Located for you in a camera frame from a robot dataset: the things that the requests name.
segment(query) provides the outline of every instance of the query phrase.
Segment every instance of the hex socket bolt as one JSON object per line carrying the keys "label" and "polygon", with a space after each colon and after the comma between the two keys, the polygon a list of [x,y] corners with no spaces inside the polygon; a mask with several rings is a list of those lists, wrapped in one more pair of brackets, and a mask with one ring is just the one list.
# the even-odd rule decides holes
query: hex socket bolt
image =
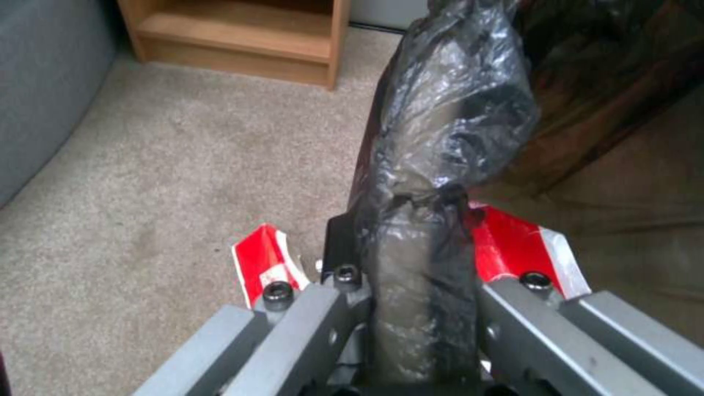
{"label": "hex socket bolt", "polygon": [[342,264],[335,269],[334,285],[342,292],[353,292],[362,286],[362,274],[357,266]]}
{"label": "hex socket bolt", "polygon": [[268,311],[286,311],[294,302],[294,289],[288,282],[271,282],[264,287],[262,298]]}
{"label": "hex socket bolt", "polygon": [[540,272],[526,272],[519,281],[532,292],[546,292],[553,288],[553,281]]}

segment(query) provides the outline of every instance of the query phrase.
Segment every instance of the gray sofa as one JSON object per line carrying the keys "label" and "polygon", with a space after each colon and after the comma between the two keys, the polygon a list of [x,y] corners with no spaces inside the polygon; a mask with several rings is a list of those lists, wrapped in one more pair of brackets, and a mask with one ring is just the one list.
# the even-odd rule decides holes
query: gray sofa
{"label": "gray sofa", "polygon": [[56,153],[115,57],[114,0],[0,0],[0,207]]}

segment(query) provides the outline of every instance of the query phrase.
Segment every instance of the carpet floor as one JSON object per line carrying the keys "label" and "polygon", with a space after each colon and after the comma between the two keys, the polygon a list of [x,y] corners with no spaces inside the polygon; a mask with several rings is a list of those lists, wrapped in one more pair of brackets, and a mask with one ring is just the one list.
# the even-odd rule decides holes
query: carpet floor
{"label": "carpet floor", "polygon": [[122,52],[72,137],[0,211],[0,349],[17,395],[120,395],[223,304],[259,224],[320,257],[399,36],[351,29],[339,86]]}

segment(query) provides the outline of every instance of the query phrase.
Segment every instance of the wooden cabinet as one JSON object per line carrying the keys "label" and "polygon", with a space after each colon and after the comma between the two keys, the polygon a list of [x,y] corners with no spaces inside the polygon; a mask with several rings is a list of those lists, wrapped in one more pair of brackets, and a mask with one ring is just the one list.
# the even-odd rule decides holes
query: wooden cabinet
{"label": "wooden cabinet", "polygon": [[137,58],[333,89],[350,0],[118,0]]}

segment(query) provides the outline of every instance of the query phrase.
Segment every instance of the black plastic bag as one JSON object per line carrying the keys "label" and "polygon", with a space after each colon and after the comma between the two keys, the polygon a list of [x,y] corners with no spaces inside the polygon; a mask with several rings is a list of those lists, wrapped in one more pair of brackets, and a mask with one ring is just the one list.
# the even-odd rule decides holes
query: black plastic bag
{"label": "black plastic bag", "polygon": [[377,88],[351,198],[376,301],[374,382],[478,374],[466,191],[504,169],[538,119],[511,4],[431,3]]}

